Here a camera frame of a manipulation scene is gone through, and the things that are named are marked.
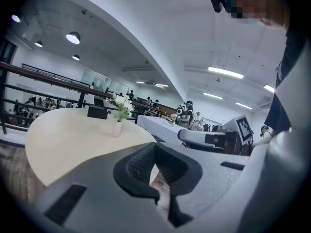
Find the ceiling light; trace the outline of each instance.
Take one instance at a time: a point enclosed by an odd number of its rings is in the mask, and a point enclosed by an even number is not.
[[[156,87],[159,87],[159,88],[161,88],[161,89],[164,89],[164,87],[162,87],[162,86],[160,86],[160,85],[158,85],[158,84],[155,84],[155,86],[156,86]]]
[[[206,96],[213,97],[213,98],[223,99],[223,98],[221,98],[221,97],[218,97],[218,96],[215,96],[215,95],[212,95],[212,94],[208,94],[208,93],[203,93],[203,94],[206,95]]]
[[[241,75],[239,73],[230,72],[228,70],[223,70],[223,69],[219,69],[219,68],[215,68],[215,67],[209,67],[208,70],[211,71],[211,72],[218,72],[218,73],[230,75],[230,76],[233,76],[233,77],[236,77],[236,78],[239,78],[239,79],[244,77],[244,75]]]
[[[80,56],[78,54],[75,54],[72,58],[75,60],[80,60]]]
[[[250,110],[252,110],[252,109],[253,109],[253,108],[248,107],[248,106],[246,106],[246,105],[244,105],[244,104],[241,104],[241,103],[236,103],[236,104],[238,104],[239,106],[243,106],[243,107],[245,107],[245,108],[247,108],[247,109],[250,109]]]
[[[40,47],[40,48],[43,47],[42,41],[37,41],[37,42],[35,43],[35,45],[38,46],[38,47]]]
[[[159,84],[159,83],[156,83],[156,85],[160,85],[160,86],[163,86],[163,87],[169,87],[167,84]]]
[[[17,15],[11,15],[11,18],[15,21],[15,22],[20,22],[20,18]]]
[[[78,32],[70,32],[69,34],[66,35],[66,38],[68,41],[70,41],[74,44],[79,44],[80,39],[81,39]]]
[[[268,91],[271,91],[274,93],[274,89],[271,86],[268,86],[267,84],[264,87],[265,89],[267,89]]]

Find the white tablecloth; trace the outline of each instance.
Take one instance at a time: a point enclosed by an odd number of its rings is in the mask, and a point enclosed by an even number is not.
[[[180,130],[185,130],[181,126],[172,125],[165,119],[155,116],[138,116],[137,124],[167,143],[181,145],[182,141],[178,139],[177,134]]]

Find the light wood table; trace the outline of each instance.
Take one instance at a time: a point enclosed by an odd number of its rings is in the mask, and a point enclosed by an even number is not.
[[[140,126],[124,120],[121,135],[112,137],[115,119],[87,117],[86,109],[63,108],[46,112],[29,127],[26,154],[31,168],[41,182],[48,186],[64,174],[96,156],[131,146],[156,142]],[[158,174],[156,166],[150,182]]]

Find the black railing post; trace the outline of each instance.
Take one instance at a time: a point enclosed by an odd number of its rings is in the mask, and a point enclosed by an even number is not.
[[[5,91],[5,86],[4,83],[6,82],[6,77],[7,77],[8,71],[2,70],[2,75],[0,78],[0,114],[1,114],[1,125],[2,125],[2,130],[4,134],[7,134],[6,127],[5,127],[5,119],[6,116],[3,114],[4,112],[4,101],[3,98],[5,97],[4,91]]]
[[[86,93],[84,91],[81,92],[80,98],[79,98],[79,103],[78,103],[78,108],[82,108],[85,94]]]

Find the small flower arrangement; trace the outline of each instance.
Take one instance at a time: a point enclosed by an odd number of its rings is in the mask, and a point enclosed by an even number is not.
[[[173,122],[176,121],[176,118],[178,118],[177,114],[171,114],[171,119],[172,119]]]
[[[122,120],[127,119],[132,115],[131,111],[133,111],[134,108],[131,104],[132,101],[130,101],[128,96],[121,97],[113,93],[112,100],[118,108],[118,113],[113,116],[114,119],[118,122],[122,122]]]

